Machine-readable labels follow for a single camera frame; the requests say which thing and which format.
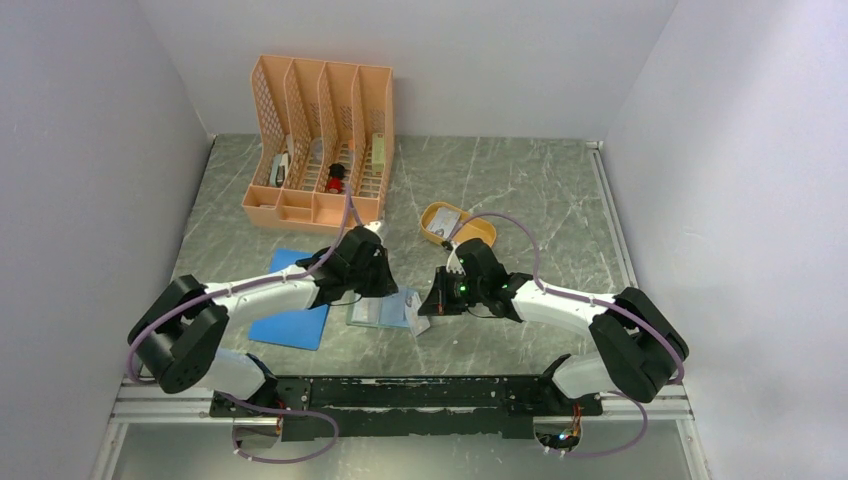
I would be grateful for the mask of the silver credit card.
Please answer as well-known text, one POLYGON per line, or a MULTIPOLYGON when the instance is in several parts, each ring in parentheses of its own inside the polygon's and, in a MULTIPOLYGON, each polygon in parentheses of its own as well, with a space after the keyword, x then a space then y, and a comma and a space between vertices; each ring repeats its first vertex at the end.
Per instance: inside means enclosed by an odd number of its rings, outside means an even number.
POLYGON ((407 288, 404 293, 404 322, 414 337, 420 336, 431 327, 429 318, 419 313, 421 306, 419 293, 414 289, 407 288))
POLYGON ((379 298, 364 298, 354 303, 347 318, 347 323, 354 326, 377 327, 380 323, 382 300, 379 298))

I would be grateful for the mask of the yellow oval tray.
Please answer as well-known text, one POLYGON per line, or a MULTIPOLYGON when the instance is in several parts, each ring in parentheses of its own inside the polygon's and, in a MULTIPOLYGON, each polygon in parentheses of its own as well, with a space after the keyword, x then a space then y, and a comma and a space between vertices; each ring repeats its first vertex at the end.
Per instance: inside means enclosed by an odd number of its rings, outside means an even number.
POLYGON ((471 214, 462 210, 459 207, 446 202, 434 202, 430 204, 420 217, 419 226, 422 235, 430 242, 441 246, 445 240, 440 240, 436 235, 429 233, 426 230, 426 225, 434 215, 435 211, 440 207, 450 208, 461 213, 461 217, 453 230, 456 230, 452 241, 462 243, 472 238, 479 238, 489 246, 493 246, 497 239, 497 231, 493 224, 484 218, 476 218, 470 220, 471 214))

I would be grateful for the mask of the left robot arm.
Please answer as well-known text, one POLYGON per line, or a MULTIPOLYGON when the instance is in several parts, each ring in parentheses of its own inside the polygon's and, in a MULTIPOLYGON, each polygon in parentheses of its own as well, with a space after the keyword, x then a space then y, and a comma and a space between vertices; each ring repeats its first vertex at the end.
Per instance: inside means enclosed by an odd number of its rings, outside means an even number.
POLYGON ((192 275, 172 281, 130 330, 130 358, 167 394, 201 386, 261 416, 275 406, 276 379, 257 357, 222 347, 230 326, 322 308, 349 292, 380 298, 397 290, 381 237, 356 226, 333 246, 274 273, 230 283, 201 283, 192 275))

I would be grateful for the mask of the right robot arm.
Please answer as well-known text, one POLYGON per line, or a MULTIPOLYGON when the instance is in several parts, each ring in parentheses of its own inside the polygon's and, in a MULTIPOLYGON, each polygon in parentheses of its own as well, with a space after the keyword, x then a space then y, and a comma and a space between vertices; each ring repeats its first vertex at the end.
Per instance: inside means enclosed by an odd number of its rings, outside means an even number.
POLYGON ((455 316, 482 305, 495 318, 536 322, 578 334, 593 350, 567 354, 542 374, 542 406, 562 414, 577 399, 617 391, 651 402, 678 380, 689 348, 658 307, 640 289, 594 295, 560 289, 529 273, 509 272, 478 238, 453 248, 436 269, 420 316, 455 316))

